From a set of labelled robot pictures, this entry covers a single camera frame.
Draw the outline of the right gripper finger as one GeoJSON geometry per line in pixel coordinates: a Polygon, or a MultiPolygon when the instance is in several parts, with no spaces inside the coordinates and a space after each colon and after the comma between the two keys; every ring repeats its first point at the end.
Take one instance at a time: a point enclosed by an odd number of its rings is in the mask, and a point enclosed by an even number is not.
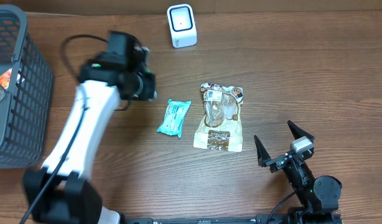
{"type": "Polygon", "coordinates": [[[267,150],[257,135],[254,135],[254,142],[256,145],[259,166],[267,166],[267,163],[271,160],[270,155],[268,154],[267,150]]]}
{"type": "Polygon", "coordinates": [[[313,135],[309,134],[307,131],[304,131],[303,129],[298,127],[291,120],[288,120],[287,124],[295,140],[300,139],[302,137],[307,137],[310,141],[315,140],[315,137],[313,135]]]}

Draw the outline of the brown white snack bag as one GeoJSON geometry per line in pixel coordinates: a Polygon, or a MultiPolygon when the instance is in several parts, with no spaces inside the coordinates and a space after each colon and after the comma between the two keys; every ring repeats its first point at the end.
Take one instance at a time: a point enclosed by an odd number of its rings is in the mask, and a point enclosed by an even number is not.
{"type": "Polygon", "coordinates": [[[242,151],[243,129],[240,113],[243,89],[238,86],[203,83],[200,91],[205,113],[194,134],[193,146],[216,151],[242,151]]]}

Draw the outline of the teal wet wipes pack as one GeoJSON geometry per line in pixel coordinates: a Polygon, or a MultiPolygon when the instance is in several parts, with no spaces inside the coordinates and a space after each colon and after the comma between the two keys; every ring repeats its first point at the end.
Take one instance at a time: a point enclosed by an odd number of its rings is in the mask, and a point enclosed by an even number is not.
{"type": "Polygon", "coordinates": [[[169,99],[164,120],[158,127],[157,132],[181,138],[182,126],[191,104],[191,101],[174,101],[169,99]]]}

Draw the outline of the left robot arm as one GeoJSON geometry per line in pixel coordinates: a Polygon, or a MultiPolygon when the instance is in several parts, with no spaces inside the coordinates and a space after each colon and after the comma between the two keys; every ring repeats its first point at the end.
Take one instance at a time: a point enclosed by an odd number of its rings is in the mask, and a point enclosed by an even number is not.
{"type": "Polygon", "coordinates": [[[75,99],[65,127],[40,169],[25,172],[29,204],[24,219],[37,223],[124,223],[125,216],[103,205],[91,185],[93,164],[104,131],[122,101],[153,101],[156,77],[150,51],[133,35],[112,31],[107,48],[73,73],[75,99]]]}

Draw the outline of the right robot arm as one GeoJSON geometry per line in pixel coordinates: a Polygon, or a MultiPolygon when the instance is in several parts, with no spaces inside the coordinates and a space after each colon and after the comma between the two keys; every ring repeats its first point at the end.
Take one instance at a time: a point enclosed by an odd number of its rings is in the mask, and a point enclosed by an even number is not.
{"type": "Polygon", "coordinates": [[[258,165],[269,167],[272,173],[282,170],[293,192],[282,199],[268,215],[257,215],[257,223],[341,223],[338,200],[342,192],[342,183],[330,175],[315,178],[306,160],[314,154],[315,137],[304,131],[292,121],[287,122],[294,137],[290,150],[276,158],[271,158],[262,142],[254,136],[258,165]],[[297,196],[300,207],[291,207],[286,214],[276,215],[276,211],[292,196],[297,196]]]}

